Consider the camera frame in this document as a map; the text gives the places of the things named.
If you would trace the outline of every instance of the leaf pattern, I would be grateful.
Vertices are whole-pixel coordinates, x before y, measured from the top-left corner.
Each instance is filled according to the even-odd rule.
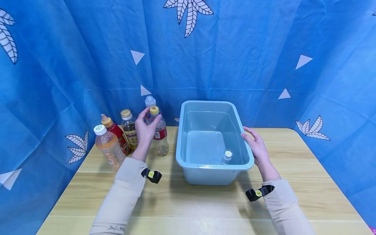
[[[174,8],[177,7],[177,0],[167,0],[163,8]]]
[[[11,59],[13,64],[15,64],[18,58],[16,44],[14,43],[12,35],[2,21],[0,21],[0,45],[8,54],[8,57]]]
[[[85,138],[83,140],[83,146],[85,151],[88,151],[88,137],[89,137],[89,131],[86,131]]]
[[[78,148],[72,148],[72,147],[68,147],[68,149],[76,156],[85,156],[86,154],[86,151],[83,150],[83,149],[78,149]]]
[[[330,140],[326,135],[318,133],[318,132],[313,132],[311,134],[307,134],[306,136],[308,137],[313,137],[317,139],[325,139],[325,140]]]
[[[315,123],[311,128],[309,128],[309,119],[303,124],[300,121],[295,121],[295,123],[305,136],[316,139],[330,140],[326,135],[319,133],[319,131],[323,127],[323,118],[320,115],[317,117]]]
[[[188,0],[187,22],[185,25],[185,38],[191,35],[196,26],[197,10],[192,6],[192,0]]]
[[[213,11],[203,0],[195,0],[192,2],[193,7],[203,15],[213,15]]]
[[[299,130],[303,133],[303,125],[299,121],[295,121],[296,125],[298,126]]]
[[[308,134],[314,133],[314,132],[319,132],[322,127],[323,127],[323,118],[321,116],[318,116],[315,123],[309,129]]]
[[[67,164],[71,164],[71,163],[77,162],[77,161],[81,160],[82,158],[83,158],[83,156],[73,156],[73,157],[67,162]]]
[[[303,126],[302,126],[303,134],[307,135],[308,131],[309,131],[309,119],[305,123],[303,123]]]
[[[182,21],[185,8],[188,5],[188,0],[177,0],[177,22],[180,25],[180,22]]]
[[[8,12],[4,11],[0,8],[0,22],[7,25],[14,25],[16,22],[14,19],[9,15]]]
[[[67,164],[71,164],[77,162],[78,160],[81,160],[87,154],[89,131],[86,131],[84,139],[82,139],[78,135],[67,135],[65,137],[80,147],[68,147],[68,149],[73,153],[73,157],[67,162]]]
[[[180,25],[184,12],[187,12],[187,21],[185,25],[185,38],[193,32],[197,22],[197,12],[203,15],[213,15],[214,12],[203,0],[167,0],[163,8],[176,7],[177,22]]]
[[[85,148],[84,140],[78,135],[67,135],[65,136],[68,140],[72,141],[73,143],[77,144],[80,148]]]

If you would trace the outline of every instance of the table surface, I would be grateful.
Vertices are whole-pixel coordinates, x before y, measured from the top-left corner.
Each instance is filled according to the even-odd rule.
[[[255,130],[317,234],[372,234],[298,133]],[[163,177],[159,184],[147,180],[126,234],[276,234],[264,201],[250,203],[244,194],[261,185],[256,166],[240,173],[228,186],[190,185],[175,160],[177,127],[168,127],[167,132],[169,153],[165,157],[149,154],[147,159],[148,167]],[[38,235],[88,234],[114,176],[106,159],[93,147]]]

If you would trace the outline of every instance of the light blue plastic tub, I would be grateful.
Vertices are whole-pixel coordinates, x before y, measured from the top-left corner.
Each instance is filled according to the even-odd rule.
[[[241,137],[244,132],[235,106],[223,101],[189,100],[182,104],[177,135],[176,161],[185,180],[196,185],[229,185],[254,158]],[[232,152],[221,164],[225,150]]]

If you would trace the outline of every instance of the wrist strap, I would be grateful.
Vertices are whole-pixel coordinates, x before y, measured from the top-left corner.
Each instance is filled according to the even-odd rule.
[[[265,185],[265,186],[261,187],[260,189],[258,189],[256,191],[253,190],[253,189],[248,190],[246,192],[246,196],[248,197],[248,200],[250,202],[254,202],[254,201],[258,200],[260,197],[264,197],[264,196],[268,195],[273,190],[274,190],[274,186]]]
[[[145,168],[141,172],[141,175],[143,177],[146,177],[152,183],[158,183],[161,180],[161,178],[162,178],[162,174],[160,172],[158,172],[158,171],[151,171],[148,168]]]

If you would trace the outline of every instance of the beige sleeve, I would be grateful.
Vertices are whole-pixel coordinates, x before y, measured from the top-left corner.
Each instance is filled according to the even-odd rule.
[[[264,201],[279,235],[315,234],[288,181],[269,180],[262,185],[275,187],[273,192],[264,197]]]
[[[141,172],[146,167],[144,162],[125,158],[99,209],[90,235],[124,235],[123,230],[145,186],[146,178],[141,176]]]

